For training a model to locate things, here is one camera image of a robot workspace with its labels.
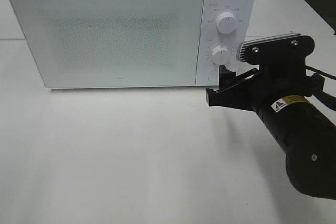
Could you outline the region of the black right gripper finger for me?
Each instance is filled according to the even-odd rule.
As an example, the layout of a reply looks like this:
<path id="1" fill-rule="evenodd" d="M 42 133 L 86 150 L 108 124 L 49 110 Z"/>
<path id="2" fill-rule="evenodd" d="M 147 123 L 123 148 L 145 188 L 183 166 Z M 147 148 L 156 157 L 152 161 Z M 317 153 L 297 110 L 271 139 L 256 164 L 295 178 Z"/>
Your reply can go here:
<path id="1" fill-rule="evenodd" d="M 224 65 L 219 67 L 219 90 L 228 90 L 242 82 L 248 80 L 259 72 L 258 69 L 253 68 L 245 73 L 237 75 L 236 72 L 229 71 Z"/>
<path id="2" fill-rule="evenodd" d="M 245 84 L 245 79 L 232 78 L 221 80 L 217 90 L 206 88 L 205 94 L 208 106 L 252 110 Z"/>

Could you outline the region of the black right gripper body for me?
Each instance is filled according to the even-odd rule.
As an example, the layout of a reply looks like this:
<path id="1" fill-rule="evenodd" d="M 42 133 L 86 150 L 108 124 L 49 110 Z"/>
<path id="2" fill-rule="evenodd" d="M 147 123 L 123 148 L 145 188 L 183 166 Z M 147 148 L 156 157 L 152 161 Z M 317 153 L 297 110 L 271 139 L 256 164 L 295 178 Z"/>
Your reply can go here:
<path id="1" fill-rule="evenodd" d="M 317 111 L 307 98 L 323 91 L 324 77 L 313 71 L 307 75 L 304 60 L 259 65 L 259 72 L 246 80 L 245 87 L 252 110 Z"/>

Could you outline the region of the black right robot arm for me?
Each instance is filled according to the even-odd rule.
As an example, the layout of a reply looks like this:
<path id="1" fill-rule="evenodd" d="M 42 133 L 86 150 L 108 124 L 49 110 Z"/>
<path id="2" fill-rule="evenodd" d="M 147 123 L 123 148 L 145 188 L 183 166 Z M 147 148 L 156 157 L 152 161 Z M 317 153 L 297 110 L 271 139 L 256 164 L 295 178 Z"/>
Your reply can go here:
<path id="1" fill-rule="evenodd" d="M 286 155 L 286 172 L 300 193 L 335 199 L 335 125 L 308 97 L 320 97 L 324 79 L 305 64 L 260 65 L 237 75 L 219 68 L 218 90 L 206 89 L 209 106 L 253 111 Z"/>

